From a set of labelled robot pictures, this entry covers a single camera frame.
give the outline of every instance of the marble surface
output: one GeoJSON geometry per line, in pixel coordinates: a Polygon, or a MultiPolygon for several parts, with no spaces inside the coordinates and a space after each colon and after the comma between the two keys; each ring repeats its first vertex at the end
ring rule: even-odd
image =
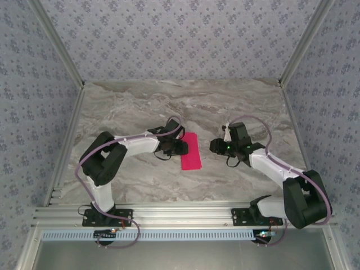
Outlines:
{"type": "MultiPolygon", "coordinates": [[[[271,152],[305,168],[292,123],[275,83],[254,79],[87,83],[60,204],[89,203],[74,177],[82,153],[103,131],[139,134],[180,116],[187,131],[196,132],[202,169],[182,171],[180,157],[161,161],[152,153],[123,161],[112,182],[115,202],[250,201],[265,194],[281,196],[278,185],[262,173],[240,164],[226,166],[226,157],[209,150],[222,135],[221,125],[243,114],[263,119],[273,134],[271,152]]],[[[266,130],[256,120],[244,120],[253,142],[266,144],[266,130]]]]}

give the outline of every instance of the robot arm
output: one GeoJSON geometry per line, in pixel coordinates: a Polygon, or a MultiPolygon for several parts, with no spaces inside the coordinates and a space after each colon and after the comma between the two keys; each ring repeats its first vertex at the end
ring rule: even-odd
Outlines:
{"type": "Polygon", "coordinates": [[[83,165],[83,172],[87,176],[88,184],[99,208],[108,213],[114,209],[113,196],[111,194],[111,181],[114,179],[122,161],[133,155],[149,152],[163,151],[168,156],[185,155],[188,153],[187,143],[177,139],[178,135],[185,129],[179,128],[176,132],[161,137],[151,136],[173,131],[178,127],[175,120],[170,120],[165,127],[149,129],[135,136],[136,138],[126,140],[126,137],[113,136],[109,132],[102,132],[90,145],[80,160],[87,156],[98,146],[119,138],[123,141],[114,143],[103,149],[108,153],[105,157],[102,151],[96,152],[83,165]]]}
{"type": "MultiPolygon", "coordinates": [[[[301,229],[326,217],[326,205],[321,195],[304,178],[293,172],[302,172],[302,170],[293,168],[268,153],[275,161],[291,170],[285,170],[270,160],[263,145],[251,142],[243,123],[223,126],[223,130],[224,139],[217,138],[211,141],[212,152],[228,156],[228,159],[237,158],[239,162],[244,162],[247,166],[265,174],[283,189],[283,198],[262,196],[250,203],[249,210],[255,221],[260,223],[263,218],[268,217],[286,218],[296,228],[301,229]]],[[[317,172],[310,170],[302,173],[315,182],[326,195],[317,172]]]]}

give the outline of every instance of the wallpaper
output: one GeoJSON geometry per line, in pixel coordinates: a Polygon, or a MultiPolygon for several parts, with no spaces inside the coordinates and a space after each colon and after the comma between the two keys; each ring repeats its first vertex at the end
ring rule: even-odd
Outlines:
{"type": "Polygon", "coordinates": [[[336,1],[287,86],[312,168],[323,176],[360,269],[360,2],[336,1]]]}
{"type": "Polygon", "coordinates": [[[318,0],[42,0],[84,80],[279,78],[318,0]]]}
{"type": "Polygon", "coordinates": [[[0,3],[0,269],[43,204],[77,88],[25,0],[0,3]]]}

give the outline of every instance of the patterned wallpaper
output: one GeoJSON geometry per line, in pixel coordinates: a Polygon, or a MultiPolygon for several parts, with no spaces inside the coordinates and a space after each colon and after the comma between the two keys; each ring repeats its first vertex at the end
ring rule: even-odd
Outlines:
{"type": "Polygon", "coordinates": [[[319,0],[41,0],[84,80],[279,78],[319,0]]]}
{"type": "Polygon", "coordinates": [[[331,8],[287,86],[311,165],[318,170],[360,269],[360,2],[331,8]]]}
{"type": "Polygon", "coordinates": [[[77,95],[26,0],[0,3],[0,269],[43,204],[77,95]]]}

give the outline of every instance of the pink cloth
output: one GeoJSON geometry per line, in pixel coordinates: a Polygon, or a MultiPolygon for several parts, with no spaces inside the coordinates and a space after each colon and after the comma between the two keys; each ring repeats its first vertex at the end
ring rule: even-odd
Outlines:
{"type": "Polygon", "coordinates": [[[197,134],[194,132],[185,132],[182,140],[187,142],[189,153],[181,156],[181,169],[200,170],[203,166],[201,165],[197,134]]]}

